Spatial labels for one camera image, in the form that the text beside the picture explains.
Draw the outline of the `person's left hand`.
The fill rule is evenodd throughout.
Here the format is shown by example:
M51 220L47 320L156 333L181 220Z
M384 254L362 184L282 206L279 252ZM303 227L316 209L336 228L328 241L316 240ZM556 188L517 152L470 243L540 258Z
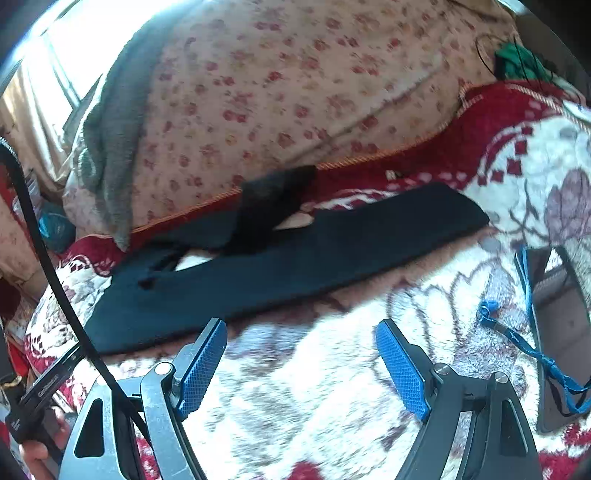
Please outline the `person's left hand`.
M57 431L53 435L53 440L57 447L62 450L67 444L71 427L66 422L65 414L59 407L53 407L52 411L53 413L51 416L58 426ZM53 479L53 475L45 465L45 462L49 458L49 453L47 447L43 443L36 440L29 440L19 446L19 451L34 479Z

